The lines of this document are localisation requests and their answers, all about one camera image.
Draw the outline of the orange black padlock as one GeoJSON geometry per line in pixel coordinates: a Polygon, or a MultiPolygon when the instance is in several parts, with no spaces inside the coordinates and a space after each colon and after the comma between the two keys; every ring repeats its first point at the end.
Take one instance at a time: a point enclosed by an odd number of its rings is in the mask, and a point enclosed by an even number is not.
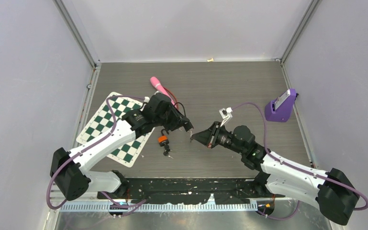
{"type": "Polygon", "coordinates": [[[169,134],[169,132],[165,129],[162,129],[160,133],[161,133],[161,136],[158,138],[158,143],[161,147],[164,147],[169,144],[169,140],[166,135],[166,134],[169,134]]]}

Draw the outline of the black headed keys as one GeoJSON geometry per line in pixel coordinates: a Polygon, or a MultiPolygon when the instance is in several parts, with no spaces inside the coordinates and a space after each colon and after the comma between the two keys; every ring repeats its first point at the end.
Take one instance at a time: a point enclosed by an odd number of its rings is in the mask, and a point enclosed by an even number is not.
{"type": "Polygon", "coordinates": [[[169,158],[173,158],[173,157],[170,156],[170,152],[171,152],[170,146],[165,145],[163,155],[166,156],[166,157],[169,157],[169,158]]]}

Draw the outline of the red cable padlock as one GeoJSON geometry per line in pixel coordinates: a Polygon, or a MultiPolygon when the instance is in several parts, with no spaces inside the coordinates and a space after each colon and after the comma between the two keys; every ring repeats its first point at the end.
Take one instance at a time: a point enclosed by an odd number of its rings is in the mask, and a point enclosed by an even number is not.
{"type": "Polygon", "coordinates": [[[166,87],[164,87],[164,90],[166,91],[167,93],[167,96],[170,97],[171,101],[172,101],[172,104],[174,105],[175,108],[179,109],[179,106],[177,105],[177,99],[175,97],[175,95],[166,87]]]}

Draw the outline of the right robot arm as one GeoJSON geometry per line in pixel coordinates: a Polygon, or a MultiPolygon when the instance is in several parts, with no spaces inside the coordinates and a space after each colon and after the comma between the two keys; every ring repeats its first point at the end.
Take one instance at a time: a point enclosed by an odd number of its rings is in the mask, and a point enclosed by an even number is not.
{"type": "Polygon", "coordinates": [[[212,149],[222,146],[241,155],[242,163],[259,173],[254,191],[259,196],[269,193],[284,195],[317,208],[330,221],[347,225],[359,195],[351,191],[352,183],[339,169],[327,172],[289,161],[255,141],[255,135],[245,126],[227,131],[220,122],[191,136],[212,149]]]}

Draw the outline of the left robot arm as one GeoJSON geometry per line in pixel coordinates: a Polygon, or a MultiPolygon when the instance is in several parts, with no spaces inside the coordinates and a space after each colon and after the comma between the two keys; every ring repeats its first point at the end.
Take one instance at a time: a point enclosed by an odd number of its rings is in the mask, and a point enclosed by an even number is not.
{"type": "Polygon", "coordinates": [[[129,185],[120,172],[94,172],[91,168],[117,148],[150,133],[155,127],[161,126],[168,132],[193,129],[190,120],[162,93],[145,97],[141,108],[128,111],[122,118],[116,117],[110,104],[117,98],[112,95],[105,101],[113,119],[110,129],[79,147],[59,148],[54,152],[47,198],[50,198],[53,184],[66,201],[80,198],[86,192],[106,192],[123,198],[129,185]]]}

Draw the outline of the pink toy microphone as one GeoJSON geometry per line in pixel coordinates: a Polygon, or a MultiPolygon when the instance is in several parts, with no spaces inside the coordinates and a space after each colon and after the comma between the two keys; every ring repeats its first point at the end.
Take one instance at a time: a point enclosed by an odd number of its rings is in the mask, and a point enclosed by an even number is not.
{"type": "Polygon", "coordinates": [[[175,102],[173,100],[173,98],[168,94],[168,92],[165,90],[165,88],[163,87],[163,85],[161,84],[161,82],[159,81],[159,79],[155,76],[150,78],[150,83],[152,84],[152,86],[159,91],[160,93],[166,95],[170,100],[171,103],[173,105],[175,105],[175,102]]]}

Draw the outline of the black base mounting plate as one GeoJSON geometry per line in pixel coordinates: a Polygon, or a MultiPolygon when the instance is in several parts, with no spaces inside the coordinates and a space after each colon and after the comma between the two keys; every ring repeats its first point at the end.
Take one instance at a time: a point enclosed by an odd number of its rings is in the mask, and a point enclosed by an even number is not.
{"type": "Polygon", "coordinates": [[[112,199],[130,199],[134,204],[205,204],[214,198],[218,205],[245,204],[250,198],[272,198],[260,182],[246,178],[128,178],[129,188],[122,196],[109,193],[112,199]]]}

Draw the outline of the green white chessboard mat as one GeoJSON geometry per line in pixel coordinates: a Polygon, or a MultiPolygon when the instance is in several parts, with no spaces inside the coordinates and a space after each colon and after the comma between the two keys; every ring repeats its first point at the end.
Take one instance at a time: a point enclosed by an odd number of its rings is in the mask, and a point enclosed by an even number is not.
{"type": "MultiPolygon", "coordinates": [[[[125,113],[132,109],[141,108],[142,105],[142,102],[126,97],[119,97],[110,100],[110,106],[117,119],[121,119],[125,113]]],[[[103,132],[108,131],[112,125],[113,118],[111,111],[106,102],[103,102],[93,117],[87,122],[80,134],[76,137],[76,142],[79,144],[85,144],[103,132]]],[[[107,157],[128,168],[133,167],[151,134],[153,134],[152,131],[134,141],[124,144],[110,153],[107,157]]]]}

